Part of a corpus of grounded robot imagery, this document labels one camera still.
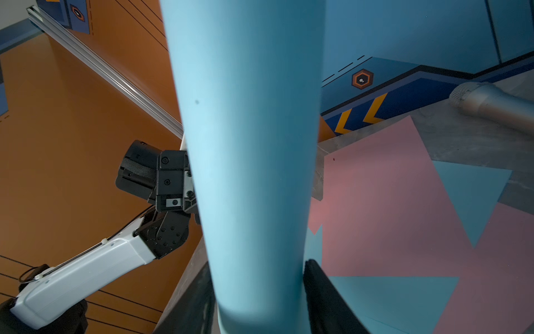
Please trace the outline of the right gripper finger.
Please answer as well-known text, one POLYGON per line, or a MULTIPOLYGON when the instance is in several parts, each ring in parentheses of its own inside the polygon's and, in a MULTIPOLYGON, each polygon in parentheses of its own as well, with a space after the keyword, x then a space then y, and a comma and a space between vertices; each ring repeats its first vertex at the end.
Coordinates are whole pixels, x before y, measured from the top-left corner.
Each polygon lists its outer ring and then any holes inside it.
POLYGON ((312 334, 370 334, 316 260, 305 262, 303 285, 312 334))

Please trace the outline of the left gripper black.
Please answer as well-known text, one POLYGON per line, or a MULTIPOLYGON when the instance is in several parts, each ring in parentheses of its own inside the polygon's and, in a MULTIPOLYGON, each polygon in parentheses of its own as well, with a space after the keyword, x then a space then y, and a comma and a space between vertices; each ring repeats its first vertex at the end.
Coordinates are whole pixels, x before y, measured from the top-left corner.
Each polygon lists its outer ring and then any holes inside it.
POLYGON ((136 140, 122 159, 115 186, 146 200, 158 212, 192 215, 200 224, 192 169, 185 150, 159 150, 136 140))

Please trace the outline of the pink paper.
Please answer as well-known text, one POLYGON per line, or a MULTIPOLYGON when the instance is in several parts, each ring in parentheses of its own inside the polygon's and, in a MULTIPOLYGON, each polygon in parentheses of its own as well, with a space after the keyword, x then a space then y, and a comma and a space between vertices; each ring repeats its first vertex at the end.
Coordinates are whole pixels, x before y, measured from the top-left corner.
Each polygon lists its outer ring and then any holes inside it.
POLYGON ((523 333, 533 323, 533 215, 500 202, 476 247, 410 118, 325 158, 309 229, 414 225, 469 242, 460 280, 432 333, 523 333))

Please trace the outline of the light blue paper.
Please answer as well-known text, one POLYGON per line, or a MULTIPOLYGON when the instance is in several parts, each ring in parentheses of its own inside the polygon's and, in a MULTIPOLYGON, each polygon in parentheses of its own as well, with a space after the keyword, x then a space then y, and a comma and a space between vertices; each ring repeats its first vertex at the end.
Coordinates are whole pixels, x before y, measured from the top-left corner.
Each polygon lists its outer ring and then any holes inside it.
POLYGON ((476 247, 512 171, 445 161, 433 164, 471 245, 476 247))
POLYGON ((324 1, 162 1, 218 318, 305 333, 324 1))
POLYGON ((306 230, 317 260, 371 333, 432 333, 460 280, 470 244, 458 231, 414 225, 342 225, 306 230))

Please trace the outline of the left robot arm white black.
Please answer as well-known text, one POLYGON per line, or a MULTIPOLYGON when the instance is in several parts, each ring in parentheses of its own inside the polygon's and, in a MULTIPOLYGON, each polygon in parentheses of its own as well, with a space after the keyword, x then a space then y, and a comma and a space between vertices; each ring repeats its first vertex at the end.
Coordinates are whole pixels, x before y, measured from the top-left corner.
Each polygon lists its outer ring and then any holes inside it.
POLYGON ((133 142, 115 185, 150 206, 68 261, 24 272, 19 294, 1 304, 2 333, 85 333, 87 296, 180 248, 188 239, 189 221, 200 219, 185 143, 179 150, 159 150, 133 142))

